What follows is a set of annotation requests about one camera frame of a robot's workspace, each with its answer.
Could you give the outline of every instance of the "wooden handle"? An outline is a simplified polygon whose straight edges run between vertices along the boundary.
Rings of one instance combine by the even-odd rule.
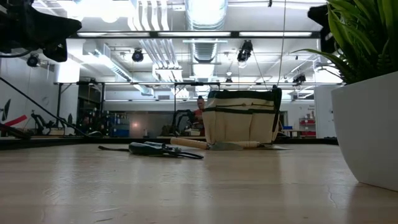
[[[208,149],[206,142],[190,140],[190,139],[171,138],[170,143],[178,146],[195,147],[198,149]]]
[[[230,142],[230,143],[237,144],[237,145],[243,147],[244,149],[245,148],[255,148],[260,145],[260,143],[256,142],[256,141],[238,141],[238,142]]]

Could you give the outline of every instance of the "white planter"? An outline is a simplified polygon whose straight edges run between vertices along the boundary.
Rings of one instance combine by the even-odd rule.
[[[359,182],[398,191],[398,72],[332,91],[344,159]]]

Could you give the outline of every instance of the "wooden table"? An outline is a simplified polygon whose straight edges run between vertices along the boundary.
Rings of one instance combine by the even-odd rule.
[[[157,136],[157,139],[171,139],[174,138],[174,136]],[[178,136],[177,138],[183,138],[183,139],[206,139],[204,136]]]
[[[283,130],[281,130],[281,132],[289,133],[289,137],[291,137],[291,138],[293,138],[293,133],[294,132],[297,133],[297,137],[299,138],[302,131],[306,131],[306,130],[294,130],[294,129],[283,129]]]
[[[105,145],[107,147],[126,147]],[[0,151],[2,224],[397,223],[398,192],[359,184],[338,146],[132,156],[97,144]]]

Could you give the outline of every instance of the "canvas tool bag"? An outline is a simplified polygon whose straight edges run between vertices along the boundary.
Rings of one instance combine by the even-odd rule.
[[[278,133],[282,90],[211,91],[202,114],[206,141],[272,143]]]

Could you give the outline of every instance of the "red object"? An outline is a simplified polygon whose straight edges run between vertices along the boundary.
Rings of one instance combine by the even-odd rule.
[[[301,120],[300,124],[315,124],[315,120],[314,119]]]
[[[302,131],[301,135],[302,136],[316,136],[317,132],[316,131]]]
[[[193,112],[193,114],[195,115],[195,117],[201,116],[202,112],[203,111],[201,109],[197,109]],[[203,120],[196,119],[196,122],[202,124],[203,128],[200,130],[200,136],[204,136],[205,135],[205,127],[203,125]]]
[[[19,123],[25,121],[26,119],[27,119],[27,116],[26,116],[26,115],[22,115],[22,116],[20,116],[20,117],[17,118],[17,119],[13,119],[12,121],[8,121],[8,122],[4,123],[4,125],[10,127],[10,126],[19,124]]]

